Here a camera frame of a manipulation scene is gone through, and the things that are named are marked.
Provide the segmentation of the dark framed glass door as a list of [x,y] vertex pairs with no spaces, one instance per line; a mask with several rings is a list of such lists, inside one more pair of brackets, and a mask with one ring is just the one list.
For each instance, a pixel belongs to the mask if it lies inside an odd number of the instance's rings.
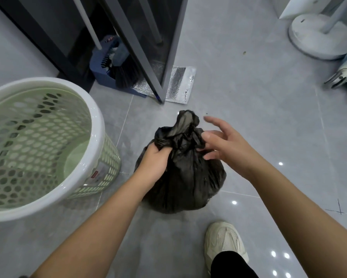
[[119,37],[112,63],[131,55],[164,104],[188,0],[99,0]]

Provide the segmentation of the black garbage bag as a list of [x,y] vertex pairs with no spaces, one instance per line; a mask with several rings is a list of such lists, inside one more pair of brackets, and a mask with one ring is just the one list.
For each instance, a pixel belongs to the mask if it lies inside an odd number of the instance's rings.
[[143,202],[162,214],[198,210],[222,188],[226,172],[220,160],[205,160],[203,129],[199,117],[191,110],[181,110],[176,123],[160,127],[150,144],[158,149],[171,147],[167,167],[144,196]]

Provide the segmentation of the blue dustpan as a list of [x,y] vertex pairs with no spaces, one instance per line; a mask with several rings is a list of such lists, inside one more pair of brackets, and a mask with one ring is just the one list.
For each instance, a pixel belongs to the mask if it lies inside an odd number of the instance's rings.
[[119,90],[121,92],[129,93],[135,96],[146,98],[147,95],[139,93],[136,89],[130,88],[119,88],[116,86],[115,74],[110,70],[111,59],[109,56],[114,54],[114,48],[118,47],[119,42],[116,35],[106,35],[101,41],[102,47],[99,50],[95,47],[92,51],[92,56],[89,62],[89,68],[93,73],[95,80],[98,84]]

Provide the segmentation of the person's right hand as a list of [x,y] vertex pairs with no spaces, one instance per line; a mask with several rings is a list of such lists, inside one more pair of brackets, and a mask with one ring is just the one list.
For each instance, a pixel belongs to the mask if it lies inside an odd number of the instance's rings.
[[219,151],[221,161],[243,178],[250,180],[261,155],[229,123],[212,116],[204,116],[204,121],[219,128],[218,131],[204,131],[205,142],[202,151]]

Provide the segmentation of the green white perforated basket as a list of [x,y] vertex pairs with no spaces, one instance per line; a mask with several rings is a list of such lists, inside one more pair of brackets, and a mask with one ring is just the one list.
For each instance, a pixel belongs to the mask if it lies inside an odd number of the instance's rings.
[[121,158],[80,86],[34,77],[0,87],[0,222],[104,191]]

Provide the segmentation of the cream sneaker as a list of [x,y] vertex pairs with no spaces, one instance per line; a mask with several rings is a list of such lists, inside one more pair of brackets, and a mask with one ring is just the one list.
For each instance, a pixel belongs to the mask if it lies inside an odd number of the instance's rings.
[[204,258],[209,274],[215,256],[223,251],[234,251],[249,263],[248,253],[235,227],[226,221],[217,221],[208,226],[204,239]]

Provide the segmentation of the person's right forearm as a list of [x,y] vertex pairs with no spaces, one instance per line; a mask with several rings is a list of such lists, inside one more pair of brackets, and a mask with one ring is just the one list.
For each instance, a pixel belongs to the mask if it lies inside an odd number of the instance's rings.
[[347,278],[347,229],[264,158],[245,165],[280,232],[309,278]]

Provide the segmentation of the white fan pole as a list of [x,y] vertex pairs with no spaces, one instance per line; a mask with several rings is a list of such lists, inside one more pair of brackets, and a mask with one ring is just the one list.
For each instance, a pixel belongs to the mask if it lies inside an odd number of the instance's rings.
[[328,34],[335,26],[335,24],[342,18],[346,10],[347,0],[343,0],[342,3],[338,6],[338,8],[335,10],[335,12],[332,14],[332,16],[329,18],[329,20],[322,27],[321,32],[323,34]]

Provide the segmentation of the person's left forearm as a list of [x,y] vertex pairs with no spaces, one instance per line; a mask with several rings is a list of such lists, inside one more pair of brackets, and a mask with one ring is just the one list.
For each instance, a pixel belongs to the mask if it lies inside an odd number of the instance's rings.
[[134,172],[29,278],[106,278],[140,202],[164,171]]

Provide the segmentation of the person's left hand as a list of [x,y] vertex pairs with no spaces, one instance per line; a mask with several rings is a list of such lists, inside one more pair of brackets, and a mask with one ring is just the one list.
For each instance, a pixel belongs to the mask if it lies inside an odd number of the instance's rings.
[[143,158],[134,172],[139,182],[151,188],[166,171],[167,163],[159,161],[159,151],[154,143],[148,145]]

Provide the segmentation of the person's black trouser leg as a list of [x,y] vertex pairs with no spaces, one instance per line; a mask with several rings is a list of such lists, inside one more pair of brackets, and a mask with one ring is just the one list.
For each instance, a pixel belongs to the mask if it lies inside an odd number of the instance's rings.
[[210,267],[211,278],[259,278],[240,254],[234,251],[218,253]]

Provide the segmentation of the white round fan base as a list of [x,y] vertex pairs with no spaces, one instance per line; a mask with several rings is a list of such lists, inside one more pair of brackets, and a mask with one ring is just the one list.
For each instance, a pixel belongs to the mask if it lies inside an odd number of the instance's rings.
[[338,60],[347,54],[347,26],[336,22],[329,32],[324,26],[330,17],[323,14],[297,16],[288,28],[291,43],[302,53],[320,60]]

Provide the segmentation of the black door frame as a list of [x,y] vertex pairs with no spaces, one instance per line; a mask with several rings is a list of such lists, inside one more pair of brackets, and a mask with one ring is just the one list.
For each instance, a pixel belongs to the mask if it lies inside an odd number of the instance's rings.
[[54,65],[59,71],[57,78],[68,80],[90,93],[94,76],[79,73],[19,0],[0,0],[0,11]]

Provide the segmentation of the black broom brush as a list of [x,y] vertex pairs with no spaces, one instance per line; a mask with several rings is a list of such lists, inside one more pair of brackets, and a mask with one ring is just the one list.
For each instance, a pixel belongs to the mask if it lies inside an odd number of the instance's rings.
[[120,65],[116,66],[112,63],[110,55],[104,56],[101,67],[106,71],[106,74],[115,79],[117,88],[133,87],[139,80],[141,71],[131,55]]

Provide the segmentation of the silver foil bag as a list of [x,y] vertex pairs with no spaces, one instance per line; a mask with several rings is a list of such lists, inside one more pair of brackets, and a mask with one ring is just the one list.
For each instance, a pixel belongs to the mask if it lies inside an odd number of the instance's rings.
[[[193,66],[173,66],[165,101],[188,104],[197,69]],[[155,97],[152,89],[145,79],[138,81],[133,87],[140,94]]]

